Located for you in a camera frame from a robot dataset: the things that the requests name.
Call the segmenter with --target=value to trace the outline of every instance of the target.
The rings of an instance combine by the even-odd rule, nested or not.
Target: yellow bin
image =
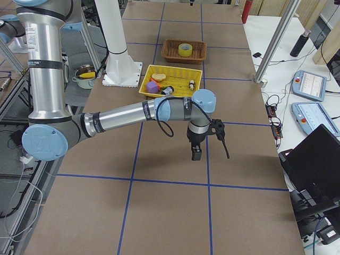
[[[147,83],[150,81],[150,78],[154,73],[163,73],[166,75],[166,79],[161,81],[160,84],[164,87],[172,86],[174,88],[172,96],[175,97],[192,97],[192,94],[200,88],[202,70],[163,65],[149,65],[142,85],[140,86],[139,93],[148,97],[164,96],[160,92],[153,94],[147,91]],[[189,88],[189,82],[191,80],[195,82],[194,90]]]

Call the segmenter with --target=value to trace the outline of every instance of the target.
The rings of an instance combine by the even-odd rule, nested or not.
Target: brown tray
[[[182,57],[179,55],[180,44],[190,44],[192,46],[191,56]],[[161,55],[167,62],[201,64],[207,57],[207,44],[202,41],[166,39],[163,43]]]

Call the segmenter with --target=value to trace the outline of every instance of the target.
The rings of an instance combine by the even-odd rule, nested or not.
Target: black monitor
[[[329,205],[340,197],[340,141],[324,125],[280,159],[296,190],[307,191],[315,202],[311,206]],[[340,208],[334,208],[322,212],[340,233]]]

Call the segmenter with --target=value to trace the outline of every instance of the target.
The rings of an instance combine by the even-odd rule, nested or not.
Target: white table
[[[248,39],[249,48],[252,54],[256,52],[262,53],[262,57],[266,52],[269,42],[275,32],[275,29],[280,21],[280,17],[269,17],[269,16],[249,16],[246,24],[244,25],[245,33]],[[304,32],[302,24],[298,18],[293,18],[285,35],[283,36],[279,47],[277,48],[272,61],[281,60],[292,60],[299,59],[307,55],[311,50],[315,49],[311,40],[308,40],[306,45],[301,50],[297,58],[290,56],[294,44],[298,37]],[[265,75],[263,76],[268,80],[268,84],[262,89],[264,102],[267,101],[267,95],[279,95],[280,98],[284,96],[284,89],[294,77],[294,74],[298,70],[304,70],[319,75],[326,76],[330,81],[327,82],[326,90],[340,92],[340,88],[333,76],[329,74],[329,70],[325,65],[315,65],[312,57],[316,50],[312,52],[306,58],[302,58],[298,61],[289,61],[280,63],[277,65],[269,66]],[[261,63],[261,58],[253,58],[255,68]],[[269,103],[275,103],[276,98],[272,98]],[[278,152],[293,149],[297,146],[304,138],[306,134],[302,132],[298,126],[296,119],[291,111],[291,103],[311,101],[306,98],[294,95],[290,93],[283,98],[282,102],[278,105],[276,111],[277,116],[284,121],[283,122],[283,138],[281,139],[280,148]],[[339,95],[325,95],[325,100],[322,105],[331,117],[340,115],[340,96]],[[338,128],[340,128],[340,118],[334,120]],[[312,247],[305,249],[306,255],[312,254]],[[340,254],[340,240],[337,240],[329,245],[316,245],[316,254],[318,255],[330,255]]]

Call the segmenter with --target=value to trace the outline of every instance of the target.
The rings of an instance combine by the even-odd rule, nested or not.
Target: purple toy
[[[147,83],[147,91],[152,94],[156,94],[158,92],[158,85],[154,81],[150,81]]]

